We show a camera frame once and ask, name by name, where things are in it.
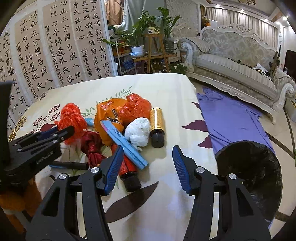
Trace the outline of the gold bottle black cap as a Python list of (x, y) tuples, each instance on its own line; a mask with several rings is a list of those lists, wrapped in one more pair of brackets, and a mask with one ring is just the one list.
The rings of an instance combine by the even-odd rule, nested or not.
[(154, 148), (162, 148), (165, 144), (165, 125), (163, 112), (160, 108), (152, 108), (150, 114), (151, 144)]

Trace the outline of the bright red plastic bag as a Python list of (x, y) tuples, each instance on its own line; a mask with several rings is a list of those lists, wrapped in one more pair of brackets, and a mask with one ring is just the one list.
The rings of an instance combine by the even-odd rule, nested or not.
[(137, 118), (150, 118), (152, 105), (148, 100), (135, 93), (128, 95), (126, 100), (127, 102), (119, 111), (119, 118), (125, 126)]

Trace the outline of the black trash bag bin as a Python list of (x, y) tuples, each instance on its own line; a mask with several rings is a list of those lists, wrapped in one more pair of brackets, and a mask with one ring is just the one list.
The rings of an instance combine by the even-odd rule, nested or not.
[(234, 173), (240, 179), (268, 225), (282, 197), (281, 166), (269, 147), (253, 141), (231, 143), (215, 154), (218, 174)]

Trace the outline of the red foam fruit net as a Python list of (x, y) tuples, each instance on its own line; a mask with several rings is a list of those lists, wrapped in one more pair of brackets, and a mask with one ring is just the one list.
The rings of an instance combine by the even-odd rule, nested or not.
[(61, 110), (60, 120), (54, 121), (54, 123), (58, 127), (58, 130), (69, 126), (74, 127), (73, 136), (64, 141), (66, 145), (71, 145), (77, 139), (81, 139), (88, 128), (79, 107), (74, 103), (66, 104)]

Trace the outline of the black foam tube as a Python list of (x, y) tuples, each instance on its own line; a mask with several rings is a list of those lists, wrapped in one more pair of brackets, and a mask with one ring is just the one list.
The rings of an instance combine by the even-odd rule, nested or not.
[(61, 168), (61, 169), (71, 169), (71, 170), (83, 170), (86, 171), (89, 169), (88, 163), (76, 163), (76, 162), (58, 162), (53, 161), (49, 164), (50, 167), (53, 168)]

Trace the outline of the dark red plastic bag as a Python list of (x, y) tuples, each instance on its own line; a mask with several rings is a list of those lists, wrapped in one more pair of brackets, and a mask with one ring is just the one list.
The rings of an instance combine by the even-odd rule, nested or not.
[(97, 132), (86, 131), (81, 138), (81, 151), (86, 154), (91, 168), (98, 167), (106, 158), (101, 153), (102, 139)]

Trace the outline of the floral tablecloth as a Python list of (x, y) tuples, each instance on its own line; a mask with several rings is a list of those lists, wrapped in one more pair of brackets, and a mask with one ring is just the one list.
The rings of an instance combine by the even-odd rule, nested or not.
[(179, 145), (197, 165), (217, 173), (213, 149), (198, 108), (197, 91), (180, 74), (141, 74), (91, 80), (51, 90), (35, 102), (19, 124), (9, 123), (9, 139), (50, 127), (67, 103), (76, 104), (82, 114), (93, 118), (96, 106), (111, 98), (136, 93), (152, 107), (160, 108), (165, 123), (165, 145), (143, 148), (148, 166), (138, 173), (141, 189), (127, 193), (121, 180), (103, 197), (103, 207), (114, 240), (182, 240), (194, 197), (182, 189), (172, 159)]

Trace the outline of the red bottle black cap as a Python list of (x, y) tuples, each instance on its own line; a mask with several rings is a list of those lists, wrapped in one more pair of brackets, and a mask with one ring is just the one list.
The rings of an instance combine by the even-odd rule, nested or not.
[(119, 177), (127, 192), (135, 192), (142, 187), (138, 178), (137, 167), (126, 155), (123, 155)]

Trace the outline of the white crumpled tissue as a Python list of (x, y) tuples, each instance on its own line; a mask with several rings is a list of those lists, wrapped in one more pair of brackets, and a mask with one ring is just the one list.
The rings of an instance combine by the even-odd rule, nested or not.
[(151, 124), (148, 118), (137, 118), (132, 121), (125, 129), (125, 138), (138, 151), (142, 151), (149, 142)]

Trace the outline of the calligraphy screen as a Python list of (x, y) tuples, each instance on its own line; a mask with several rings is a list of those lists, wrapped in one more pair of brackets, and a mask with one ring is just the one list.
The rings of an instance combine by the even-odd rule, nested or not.
[(1, 34), (1, 82), (11, 81), (6, 130), (55, 88), (116, 75), (103, 1), (27, 1)]

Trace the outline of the purple cloth on floor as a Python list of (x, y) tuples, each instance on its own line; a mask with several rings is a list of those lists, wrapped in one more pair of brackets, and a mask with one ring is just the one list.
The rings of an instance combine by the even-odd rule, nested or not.
[(207, 87), (197, 98), (215, 154), (239, 141), (256, 142), (273, 150), (259, 120), (262, 113), (256, 108)]

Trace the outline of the wooden plant stand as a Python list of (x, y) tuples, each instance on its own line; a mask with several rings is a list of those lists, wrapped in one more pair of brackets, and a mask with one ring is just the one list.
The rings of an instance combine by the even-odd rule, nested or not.
[(144, 63), (147, 63), (147, 71), (146, 73), (151, 73), (152, 68), (152, 61), (154, 59), (156, 60), (163, 60), (165, 61), (165, 69), (166, 72), (169, 73), (169, 62), (168, 58), (170, 57), (176, 57), (177, 54), (175, 53), (166, 53), (165, 45), (163, 42), (163, 35), (162, 34), (144, 34), (143, 36), (143, 42), (147, 40), (147, 52), (143, 51), (142, 55), (139, 56), (133, 56), (133, 53), (131, 53), (132, 59), (135, 63), (135, 66), (137, 65), (137, 62), (143, 62), (142, 68), (144, 69)]

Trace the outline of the ornate grey white sofa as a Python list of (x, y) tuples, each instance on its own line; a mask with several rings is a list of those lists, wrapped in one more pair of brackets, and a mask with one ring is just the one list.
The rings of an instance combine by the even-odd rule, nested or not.
[(269, 77), (277, 50), (244, 26), (205, 27), (198, 37), (179, 39), (178, 49), (187, 77), (254, 104), (273, 123), (285, 101), (295, 98), (295, 81), (280, 67)]

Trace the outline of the tall green plant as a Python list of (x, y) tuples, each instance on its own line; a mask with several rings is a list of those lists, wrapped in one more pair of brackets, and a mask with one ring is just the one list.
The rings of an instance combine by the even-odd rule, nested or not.
[(162, 16), (162, 28), (164, 32), (163, 43), (166, 53), (174, 53), (174, 40), (171, 38), (171, 33), (173, 32), (173, 27), (181, 17), (171, 17), (169, 10), (164, 7), (158, 7), (157, 10), (161, 13)]

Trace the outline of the black cabinet by wall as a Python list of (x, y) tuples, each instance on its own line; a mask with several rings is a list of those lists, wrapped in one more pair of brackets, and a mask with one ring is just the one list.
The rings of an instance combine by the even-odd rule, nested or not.
[(287, 50), (285, 55), (284, 72), (296, 80), (296, 52)]

